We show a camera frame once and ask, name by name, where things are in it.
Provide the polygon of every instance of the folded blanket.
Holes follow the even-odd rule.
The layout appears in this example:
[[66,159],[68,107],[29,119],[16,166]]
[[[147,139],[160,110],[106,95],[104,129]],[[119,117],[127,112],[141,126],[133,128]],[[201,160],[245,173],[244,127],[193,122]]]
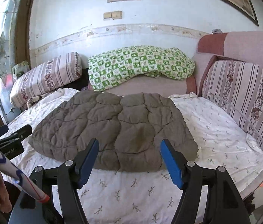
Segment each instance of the folded blanket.
[[160,142],[194,161],[198,151],[181,112],[169,98],[139,93],[120,97],[81,91],[48,114],[35,128],[29,144],[59,161],[73,159],[92,138],[100,152],[94,168],[128,172],[157,171],[165,165]]
[[137,75],[183,80],[195,70],[195,62],[177,48],[131,46],[104,52],[89,58],[92,88],[104,91]]

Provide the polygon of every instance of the white bed sheet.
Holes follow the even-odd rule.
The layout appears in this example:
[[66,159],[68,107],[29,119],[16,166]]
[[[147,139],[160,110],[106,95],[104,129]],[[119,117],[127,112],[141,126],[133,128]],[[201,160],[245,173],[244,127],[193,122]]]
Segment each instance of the white bed sheet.
[[[77,90],[59,89],[23,112],[9,124],[11,134],[25,124],[38,123]],[[193,93],[171,99],[199,146],[196,163],[202,167],[226,166],[239,191],[244,190],[263,170],[263,152],[250,135],[242,131],[221,108]],[[61,162],[37,153],[23,141],[25,152],[12,162],[28,176],[42,165],[58,167]],[[4,179],[11,182],[8,176]],[[93,169],[89,181],[78,191],[89,223],[171,223],[182,191],[166,170],[154,173],[126,173]],[[196,223],[203,220],[207,186],[203,186]],[[61,213],[57,187],[53,188],[56,209]]]

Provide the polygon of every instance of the gray object on sofa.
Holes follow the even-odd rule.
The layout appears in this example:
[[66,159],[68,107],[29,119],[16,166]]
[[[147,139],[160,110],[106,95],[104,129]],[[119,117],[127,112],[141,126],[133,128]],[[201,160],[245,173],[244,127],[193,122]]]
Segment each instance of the gray object on sofa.
[[97,169],[157,171],[165,165],[159,152],[163,139],[194,161],[198,151],[181,112],[169,98],[138,93],[125,97],[78,92],[46,116],[29,144],[59,161],[73,159],[92,138],[98,139]]

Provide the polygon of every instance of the striped sofa cushion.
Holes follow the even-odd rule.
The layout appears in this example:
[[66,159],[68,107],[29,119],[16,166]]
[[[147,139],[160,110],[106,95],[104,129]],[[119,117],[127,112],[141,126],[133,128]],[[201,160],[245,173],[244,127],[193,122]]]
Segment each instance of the striped sofa cushion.
[[82,76],[81,58],[72,52],[58,56],[22,75],[13,85],[10,103],[20,108],[33,96],[40,96]]
[[203,84],[203,97],[225,110],[263,150],[263,67],[218,60]]

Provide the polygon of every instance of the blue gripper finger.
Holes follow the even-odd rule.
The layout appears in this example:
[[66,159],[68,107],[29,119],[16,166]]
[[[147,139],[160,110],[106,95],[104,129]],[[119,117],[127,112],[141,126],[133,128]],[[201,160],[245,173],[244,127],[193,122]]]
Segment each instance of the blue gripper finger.
[[99,142],[98,140],[95,140],[95,142],[93,143],[90,151],[88,152],[85,158],[82,167],[80,168],[80,179],[78,181],[78,186],[80,188],[82,188],[83,185],[85,185],[88,182],[88,179],[92,172],[92,168],[94,166],[95,160],[98,155],[98,151],[99,151]]
[[177,166],[177,163],[164,140],[160,143],[160,153],[167,166],[173,184],[181,189],[183,186],[181,169]]

